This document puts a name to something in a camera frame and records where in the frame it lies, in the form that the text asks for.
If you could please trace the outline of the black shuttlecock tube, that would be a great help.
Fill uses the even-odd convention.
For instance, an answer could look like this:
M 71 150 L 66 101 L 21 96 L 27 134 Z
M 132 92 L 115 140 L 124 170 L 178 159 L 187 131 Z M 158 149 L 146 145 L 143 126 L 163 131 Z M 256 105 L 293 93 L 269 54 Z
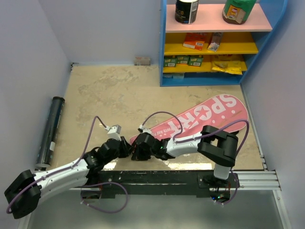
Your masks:
M 38 168 L 51 166 L 64 105 L 64 98 L 58 96 L 52 98 L 35 164 Z

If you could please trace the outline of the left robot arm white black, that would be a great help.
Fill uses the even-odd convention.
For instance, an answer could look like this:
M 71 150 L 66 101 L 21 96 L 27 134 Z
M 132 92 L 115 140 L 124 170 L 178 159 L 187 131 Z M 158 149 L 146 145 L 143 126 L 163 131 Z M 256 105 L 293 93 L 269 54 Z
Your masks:
M 108 139 L 99 147 L 84 153 L 80 158 L 56 169 L 40 172 L 21 172 L 5 190 L 7 214 L 20 219 L 42 201 L 74 187 L 94 187 L 104 167 L 117 158 L 126 158 L 132 151 L 124 137 Z

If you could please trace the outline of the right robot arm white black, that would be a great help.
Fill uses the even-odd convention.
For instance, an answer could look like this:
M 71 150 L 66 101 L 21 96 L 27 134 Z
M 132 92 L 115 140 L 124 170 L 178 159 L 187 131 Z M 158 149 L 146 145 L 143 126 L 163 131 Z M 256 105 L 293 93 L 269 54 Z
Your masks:
M 157 139 L 148 132 L 140 133 L 132 143 L 132 160 L 146 161 L 152 156 L 161 159 L 174 159 L 185 154 L 200 153 L 215 163 L 213 184 L 224 187 L 229 182 L 229 173 L 235 166 L 238 137 L 211 125 L 202 131 L 182 138 Z

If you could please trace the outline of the pink racket bag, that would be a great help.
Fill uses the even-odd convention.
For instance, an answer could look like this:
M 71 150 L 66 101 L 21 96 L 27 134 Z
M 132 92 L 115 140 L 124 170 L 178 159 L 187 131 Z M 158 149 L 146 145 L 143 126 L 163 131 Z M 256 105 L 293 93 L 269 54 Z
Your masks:
M 204 125 L 221 128 L 239 119 L 249 119 L 242 101 L 230 94 L 220 94 L 150 129 L 159 140 L 173 137 L 182 130 L 177 136 L 181 138 L 200 132 Z

